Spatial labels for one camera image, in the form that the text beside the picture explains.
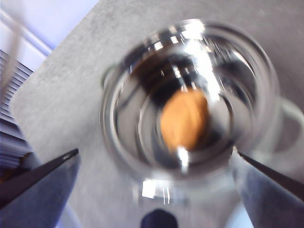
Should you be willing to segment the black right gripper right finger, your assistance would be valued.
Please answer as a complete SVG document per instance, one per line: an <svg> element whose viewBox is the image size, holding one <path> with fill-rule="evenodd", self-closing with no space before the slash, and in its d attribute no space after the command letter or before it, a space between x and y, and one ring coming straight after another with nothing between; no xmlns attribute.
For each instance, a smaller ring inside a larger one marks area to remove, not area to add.
<svg viewBox="0 0 304 228"><path fill-rule="evenodd" d="M230 169L236 189L256 228L302 228L304 185L233 147Z"/></svg>

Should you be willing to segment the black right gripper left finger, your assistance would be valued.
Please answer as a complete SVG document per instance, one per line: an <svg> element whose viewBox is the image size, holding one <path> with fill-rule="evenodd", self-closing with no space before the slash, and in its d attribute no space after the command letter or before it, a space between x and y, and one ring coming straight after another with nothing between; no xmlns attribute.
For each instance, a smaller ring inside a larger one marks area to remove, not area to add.
<svg viewBox="0 0 304 228"><path fill-rule="evenodd" d="M78 149L0 185L2 228L78 228L67 205L80 165Z"/></svg>

